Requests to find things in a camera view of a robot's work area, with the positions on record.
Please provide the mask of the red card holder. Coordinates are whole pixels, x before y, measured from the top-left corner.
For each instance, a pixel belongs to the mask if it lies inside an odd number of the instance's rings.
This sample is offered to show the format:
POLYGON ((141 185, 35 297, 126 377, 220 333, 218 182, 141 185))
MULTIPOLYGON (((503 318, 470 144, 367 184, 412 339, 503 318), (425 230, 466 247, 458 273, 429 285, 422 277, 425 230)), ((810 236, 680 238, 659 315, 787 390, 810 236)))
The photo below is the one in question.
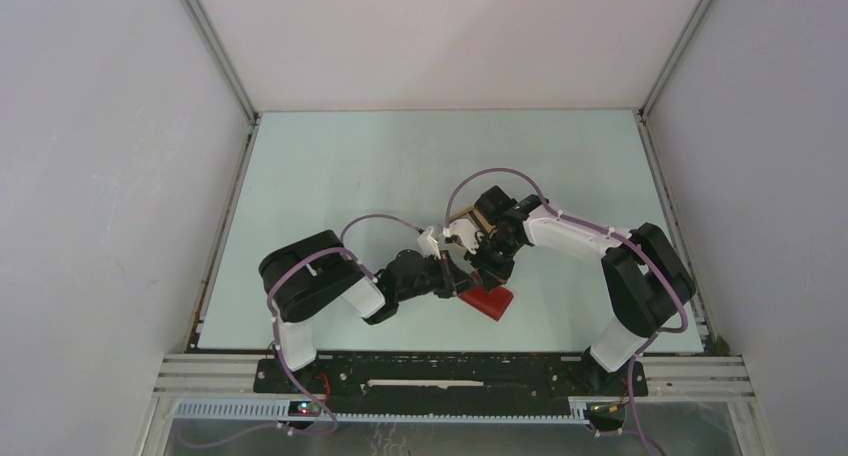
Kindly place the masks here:
POLYGON ((514 294, 501 286, 487 290, 482 284, 478 284, 462 292, 458 297, 470 307, 498 322, 513 302, 514 294))

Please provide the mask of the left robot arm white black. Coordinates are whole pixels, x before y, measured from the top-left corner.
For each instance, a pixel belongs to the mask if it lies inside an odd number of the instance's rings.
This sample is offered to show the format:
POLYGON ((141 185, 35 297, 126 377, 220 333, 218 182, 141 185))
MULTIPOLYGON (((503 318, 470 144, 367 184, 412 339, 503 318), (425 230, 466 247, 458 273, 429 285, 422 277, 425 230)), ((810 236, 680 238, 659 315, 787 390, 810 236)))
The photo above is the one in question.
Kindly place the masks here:
POLYGON ((450 299, 475 289, 479 279, 446 251, 402 250, 375 273, 332 230, 271 252, 258 274, 272 315, 273 347, 282 358, 278 380, 304 392, 316 379, 317 348, 312 319, 341 298, 369 325, 394 316, 402 302, 428 294, 450 299))

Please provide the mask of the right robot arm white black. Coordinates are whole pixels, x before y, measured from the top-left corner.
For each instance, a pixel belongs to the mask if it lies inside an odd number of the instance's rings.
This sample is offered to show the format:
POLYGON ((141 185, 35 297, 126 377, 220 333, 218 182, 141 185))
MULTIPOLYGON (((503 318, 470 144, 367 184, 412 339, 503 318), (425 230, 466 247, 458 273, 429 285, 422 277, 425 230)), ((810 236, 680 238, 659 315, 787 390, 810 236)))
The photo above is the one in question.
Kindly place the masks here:
POLYGON ((673 316, 684 317, 696 284, 664 231, 651 223, 635 230, 604 228, 554 209, 537 194, 517 201, 499 186, 451 215, 444 232, 465 251, 486 290, 504 285, 523 248, 544 247, 600 266, 613 319, 585 351, 585 387, 606 394, 621 368, 673 316))

